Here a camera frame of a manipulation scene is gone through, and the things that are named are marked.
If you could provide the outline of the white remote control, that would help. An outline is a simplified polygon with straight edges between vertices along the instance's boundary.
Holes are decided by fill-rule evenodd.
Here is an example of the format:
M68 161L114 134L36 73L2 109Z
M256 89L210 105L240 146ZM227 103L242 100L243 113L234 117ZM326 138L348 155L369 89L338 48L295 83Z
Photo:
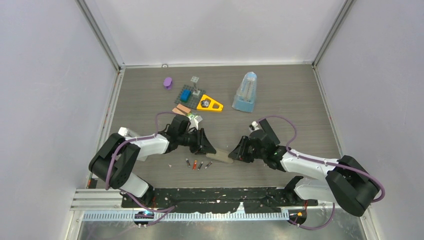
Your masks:
M210 158L215 161L220 161L227 164L234 163L234 160L229 157L229 152L222 150L222 149L216 149L216 153L207 153L206 157Z

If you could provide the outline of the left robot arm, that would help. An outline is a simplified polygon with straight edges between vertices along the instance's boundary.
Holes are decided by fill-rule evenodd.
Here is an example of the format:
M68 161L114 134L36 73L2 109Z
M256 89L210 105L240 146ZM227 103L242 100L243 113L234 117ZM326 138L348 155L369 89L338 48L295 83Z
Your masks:
M141 207L153 202L153 187L133 173L136 161L151 155L168 154L179 146L188 147L195 155L217 151L206 137L205 130L190 129L190 119L175 115L165 129L147 136L125 137L112 133L88 165L89 171L105 182L106 189L121 190L134 196Z

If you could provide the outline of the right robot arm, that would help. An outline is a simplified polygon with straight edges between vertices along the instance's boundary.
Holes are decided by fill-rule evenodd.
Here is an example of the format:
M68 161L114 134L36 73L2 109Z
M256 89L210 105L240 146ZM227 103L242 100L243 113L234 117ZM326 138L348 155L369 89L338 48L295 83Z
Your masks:
M382 186L353 157L314 158L280 145L274 134L262 129L244 135L228 156L246 163L263 160L273 170L297 173L298 178L289 182L285 192L291 205L303 200L333 202L361 217L376 196L384 196Z

